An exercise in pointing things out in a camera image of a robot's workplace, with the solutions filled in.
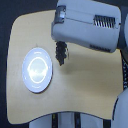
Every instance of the wooden tabletop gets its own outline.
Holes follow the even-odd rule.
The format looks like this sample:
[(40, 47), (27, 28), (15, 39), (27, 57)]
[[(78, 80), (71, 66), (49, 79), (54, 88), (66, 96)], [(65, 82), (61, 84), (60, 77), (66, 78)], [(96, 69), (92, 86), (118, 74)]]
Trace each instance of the wooden tabletop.
[[(68, 43), (69, 59), (60, 67), (55, 59), (56, 43), (51, 39), (54, 13), (24, 15), (13, 24), (7, 61), (9, 122), (25, 123), (62, 111), (111, 119), (115, 100), (123, 90), (120, 51), (102, 53)], [(23, 60), (35, 47), (46, 50), (53, 63), (51, 83), (40, 94), (30, 92), (22, 80)]]

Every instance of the tabletop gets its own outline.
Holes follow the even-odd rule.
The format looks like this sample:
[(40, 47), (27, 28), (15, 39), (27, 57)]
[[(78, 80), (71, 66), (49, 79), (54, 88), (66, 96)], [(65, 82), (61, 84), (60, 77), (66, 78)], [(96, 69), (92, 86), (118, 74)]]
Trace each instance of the tabletop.
[[(120, 51), (103, 53), (68, 43), (69, 58), (59, 66), (51, 38), (55, 11), (19, 17), (13, 24), (7, 60), (7, 116), (11, 124), (29, 122), (55, 112), (75, 111), (111, 119), (117, 96), (123, 91)], [(26, 54), (40, 47), (53, 63), (48, 88), (30, 92), (22, 79)]]

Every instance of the plate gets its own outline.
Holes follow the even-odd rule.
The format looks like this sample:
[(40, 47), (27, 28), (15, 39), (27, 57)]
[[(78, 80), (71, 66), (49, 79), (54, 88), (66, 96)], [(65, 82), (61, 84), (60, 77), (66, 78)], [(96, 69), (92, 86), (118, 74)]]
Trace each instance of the plate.
[(42, 48), (34, 48), (25, 56), (22, 77), (26, 87), (34, 93), (42, 92), (52, 78), (52, 61)]

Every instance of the floor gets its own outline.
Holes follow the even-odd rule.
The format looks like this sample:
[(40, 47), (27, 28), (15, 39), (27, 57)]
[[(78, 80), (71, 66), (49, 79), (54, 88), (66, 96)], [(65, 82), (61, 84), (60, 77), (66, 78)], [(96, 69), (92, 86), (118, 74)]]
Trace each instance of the floor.
[[(127, 0), (98, 0), (116, 6), (128, 6)], [(6, 110), (6, 65), (11, 27), (20, 15), (53, 10), (57, 0), (0, 0), (0, 127), (28, 128), (28, 124), (11, 125)]]

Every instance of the beige table surface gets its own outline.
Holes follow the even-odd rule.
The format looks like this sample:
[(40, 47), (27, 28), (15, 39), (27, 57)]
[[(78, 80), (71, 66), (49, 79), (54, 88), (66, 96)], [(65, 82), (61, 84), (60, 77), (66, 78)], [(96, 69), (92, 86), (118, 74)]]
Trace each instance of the beige table surface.
[[(13, 24), (7, 61), (9, 122), (25, 123), (61, 111), (111, 119), (117, 95), (123, 90), (120, 52), (101, 53), (68, 44), (69, 59), (60, 67), (50, 36), (53, 19), (54, 11), (39, 12), (21, 16)], [(45, 49), (53, 62), (51, 83), (40, 94), (30, 92), (22, 80), (24, 57), (35, 47)]]

